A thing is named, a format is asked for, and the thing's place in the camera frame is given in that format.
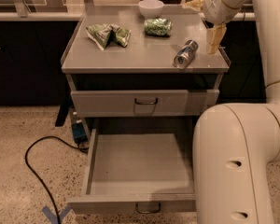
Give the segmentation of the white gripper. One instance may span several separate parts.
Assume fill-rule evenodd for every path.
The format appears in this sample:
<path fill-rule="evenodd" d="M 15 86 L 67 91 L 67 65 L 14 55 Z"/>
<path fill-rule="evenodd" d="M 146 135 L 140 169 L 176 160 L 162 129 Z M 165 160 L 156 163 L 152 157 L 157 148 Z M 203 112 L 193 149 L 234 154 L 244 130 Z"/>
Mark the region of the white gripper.
<path fill-rule="evenodd" d="M 230 22 L 237 10 L 225 5 L 222 0 L 191 0 L 184 3 L 182 8 L 203 12 L 206 20 L 214 24 L 206 32 L 206 51 L 215 54 L 227 31 L 226 25 L 222 23 Z"/>

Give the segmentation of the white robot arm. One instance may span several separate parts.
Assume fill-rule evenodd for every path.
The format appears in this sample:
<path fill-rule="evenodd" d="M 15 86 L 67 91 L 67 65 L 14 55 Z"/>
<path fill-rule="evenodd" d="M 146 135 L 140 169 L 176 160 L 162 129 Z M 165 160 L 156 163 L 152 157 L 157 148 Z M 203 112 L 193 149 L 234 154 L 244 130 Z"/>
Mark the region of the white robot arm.
<path fill-rule="evenodd" d="M 274 224 L 267 165 L 280 161 L 280 0 L 192 0 L 217 51 L 228 22 L 251 1 L 266 91 L 263 104 L 223 104 L 204 111 L 193 134 L 198 224 Z"/>

